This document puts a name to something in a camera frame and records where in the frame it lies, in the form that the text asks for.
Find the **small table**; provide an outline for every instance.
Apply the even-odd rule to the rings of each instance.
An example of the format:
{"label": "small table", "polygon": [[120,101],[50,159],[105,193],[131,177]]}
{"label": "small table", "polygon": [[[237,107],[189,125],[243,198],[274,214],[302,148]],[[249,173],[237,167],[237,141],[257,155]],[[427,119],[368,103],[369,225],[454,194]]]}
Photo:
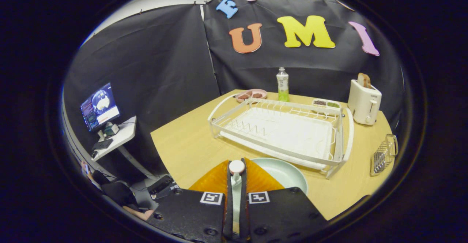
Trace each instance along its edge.
{"label": "small table", "polygon": [[117,149],[124,155],[124,157],[132,163],[139,171],[141,171],[147,178],[150,178],[152,180],[157,181],[158,178],[156,178],[152,173],[150,173],[146,168],[144,168],[135,158],[127,151],[127,149],[123,146],[124,143],[127,141],[133,139],[135,137],[135,129],[136,129],[136,122],[137,122],[137,117],[133,116],[130,119],[124,121],[119,125],[119,131],[110,137],[110,139],[113,139],[112,143],[110,143],[109,147],[102,149],[102,150],[97,150],[97,154],[94,158],[92,158],[92,161],[97,161],[100,158],[103,158],[104,155],[110,153],[111,151]]}
{"label": "small table", "polygon": [[[181,188],[189,188],[222,161],[240,160],[243,157],[271,158],[229,139],[213,138],[211,134],[207,118],[212,110],[227,96],[242,91],[244,90],[233,90],[151,132],[162,162]],[[278,100],[278,93],[268,92],[267,99]],[[289,99],[292,103],[311,105],[314,98],[290,94]],[[238,104],[235,98],[227,100],[214,117],[226,113]],[[345,143],[347,133],[344,131]],[[391,133],[381,111],[377,115],[377,122],[372,126],[354,122],[354,140],[349,161],[329,180],[318,170],[295,165],[309,185],[307,197],[324,218],[330,220],[335,217],[363,196],[374,193],[386,180],[393,163],[378,176],[370,176],[370,158],[385,136]]]}

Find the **monitor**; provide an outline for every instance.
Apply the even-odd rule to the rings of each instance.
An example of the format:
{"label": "monitor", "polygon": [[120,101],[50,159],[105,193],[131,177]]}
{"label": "monitor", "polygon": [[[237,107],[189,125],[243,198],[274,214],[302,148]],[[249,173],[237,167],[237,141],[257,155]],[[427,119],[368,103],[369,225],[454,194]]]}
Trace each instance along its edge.
{"label": "monitor", "polygon": [[106,122],[120,116],[110,83],[94,92],[81,105],[83,118],[89,131],[94,131]]}

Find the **orange letter u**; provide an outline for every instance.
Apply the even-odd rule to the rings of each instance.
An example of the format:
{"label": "orange letter u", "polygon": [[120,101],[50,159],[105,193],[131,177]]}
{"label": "orange letter u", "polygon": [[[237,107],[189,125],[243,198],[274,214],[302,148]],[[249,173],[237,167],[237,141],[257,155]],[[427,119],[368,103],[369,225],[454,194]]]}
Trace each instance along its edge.
{"label": "orange letter u", "polygon": [[249,45],[244,44],[244,40],[242,39],[242,32],[244,28],[236,28],[229,31],[229,34],[233,40],[233,47],[237,53],[251,53],[256,51],[262,45],[262,35],[260,34],[260,27],[262,27],[261,23],[253,23],[247,26],[247,29],[252,31],[253,41]]}

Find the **wire basket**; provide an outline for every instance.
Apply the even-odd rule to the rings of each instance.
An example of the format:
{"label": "wire basket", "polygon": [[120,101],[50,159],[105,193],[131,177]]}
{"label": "wire basket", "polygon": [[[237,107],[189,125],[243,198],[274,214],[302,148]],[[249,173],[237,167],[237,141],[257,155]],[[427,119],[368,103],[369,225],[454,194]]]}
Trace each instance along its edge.
{"label": "wire basket", "polygon": [[377,151],[371,156],[371,176],[379,175],[398,154],[398,141],[393,134],[387,134]]}
{"label": "wire basket", "polygon": [[[214,138],[222,136],[261,153],[324,171],[327,178],[347,161],[353,135],[349,109],[248,98],[222,116],[212,118],[231,97],[221,101],[208,118]],[[345,113],[350,120],[351,140],[347,156],[343,152],[341,123]]]}

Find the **plastic bottle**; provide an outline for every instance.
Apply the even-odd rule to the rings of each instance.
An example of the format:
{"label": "plastic bottle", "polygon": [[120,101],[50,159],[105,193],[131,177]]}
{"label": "plastic bottle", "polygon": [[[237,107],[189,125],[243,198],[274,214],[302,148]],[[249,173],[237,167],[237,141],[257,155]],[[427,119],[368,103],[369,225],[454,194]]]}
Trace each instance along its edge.
{"label": "plastic bottle", "polygon": [[289,75],[284,71],[284,67],[279,68],[276,79],[278,80],[278,100],[289,102]]}

